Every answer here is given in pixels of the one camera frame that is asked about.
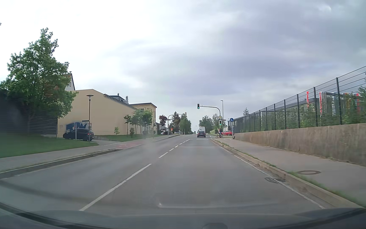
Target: lamp post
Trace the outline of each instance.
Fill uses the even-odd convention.
[[[222,125],[222,129],[224,130],[224,126],[225,126],[225,121],[224,121],[224,100],[220,100],[222,102],[222,120],[223,120],[223,125]]]
[[[91,107],[91,97],[94,95],[87,95],[88,96],[88,141],[91,142],[90,136],[90,107]]]

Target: manhole cover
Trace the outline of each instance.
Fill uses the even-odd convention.
[[[272,182],[272,183],[278,183],[276,180],[272,179],[271,177],[265,177],[265,180]]]
[[[302,175],[314,175],[314,174],[319,174],[321,173],[318,170],[302,170],[302,171],[298,171],[296,172],[297,174],[302,174]]]

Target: road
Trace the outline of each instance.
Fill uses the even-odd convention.
[[[1,180],[0,202],[109,216],[320,209],[266,177],[209,136],[182,135]]]

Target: metal fence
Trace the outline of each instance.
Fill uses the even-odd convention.
[[[235,133],[366,123],[366,66],[234,121]]]

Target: red car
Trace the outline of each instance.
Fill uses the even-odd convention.
[[[224,131],[222,132],[222,135],[232,136],[232,135],[233,135],[233,133],[232,133],[232,131],[230,131],[230,130],[224,130]]]

